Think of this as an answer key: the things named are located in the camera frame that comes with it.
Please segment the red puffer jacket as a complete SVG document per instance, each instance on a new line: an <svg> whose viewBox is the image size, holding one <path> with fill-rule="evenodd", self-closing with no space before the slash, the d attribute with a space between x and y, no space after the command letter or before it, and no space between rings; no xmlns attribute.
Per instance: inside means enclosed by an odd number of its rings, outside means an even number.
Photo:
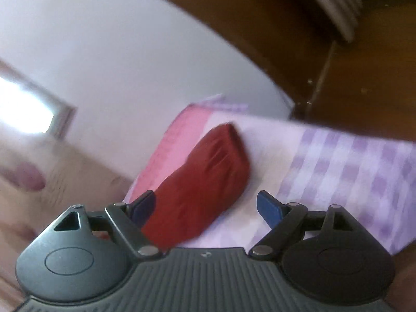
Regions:
<svg viewBox="0 0 416 312"><path fill-rule="evenodd" d="M156 189L155 211L142 233L163 250L199 237L242 196L250 173L236 127L226 123L211 129Z"/></svg>

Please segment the beige leaf print curtain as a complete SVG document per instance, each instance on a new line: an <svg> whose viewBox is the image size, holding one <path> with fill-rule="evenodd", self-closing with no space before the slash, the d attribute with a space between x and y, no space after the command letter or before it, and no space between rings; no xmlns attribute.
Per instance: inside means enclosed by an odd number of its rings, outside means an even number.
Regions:
<svg viewBox="0 0 416 312"><path fill-rule="evenodd" d="M47 134L1 126L1 310L23 302L17 257L72 204L101 210L122 201L131 180Z"/></svg>

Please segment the wooden window frame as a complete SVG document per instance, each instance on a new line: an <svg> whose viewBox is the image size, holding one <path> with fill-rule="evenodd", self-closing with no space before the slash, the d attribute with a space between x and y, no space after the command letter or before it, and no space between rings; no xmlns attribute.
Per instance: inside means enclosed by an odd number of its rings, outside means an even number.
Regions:
<svg viewBox="0 0 416 312"><path fill-rule="evenodd" d="M76 108L1 62L1 123L23 134L63 139Z"/></svg>

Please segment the brown wooden door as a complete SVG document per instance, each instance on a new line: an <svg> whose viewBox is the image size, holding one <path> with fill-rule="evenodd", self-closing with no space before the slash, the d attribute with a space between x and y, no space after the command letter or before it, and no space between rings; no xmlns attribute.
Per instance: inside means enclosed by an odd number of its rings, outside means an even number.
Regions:
<svg viewBox="0 0 416 312"><path fill-rule="evenodd" d="M261 68L294 119L415 139L415 0L362 0L351 43L315 0L167 1Z"/></svg>

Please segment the pink checkered bed sheet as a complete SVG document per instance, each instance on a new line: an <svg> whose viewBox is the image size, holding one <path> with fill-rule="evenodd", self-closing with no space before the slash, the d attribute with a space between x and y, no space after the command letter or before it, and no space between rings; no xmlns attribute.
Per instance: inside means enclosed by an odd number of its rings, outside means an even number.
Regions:
<svg viewBox="0 0 416 312"><path fill-rule="evenodd" d="M343 206L390 252L415 239L415 144L245 115L240 105L197 103L170 124L125 200L155 190L213 127L232 122L245 140L252 178L242 198L189 247L251 248L268 231L261 190L312 211Z"/></svg>

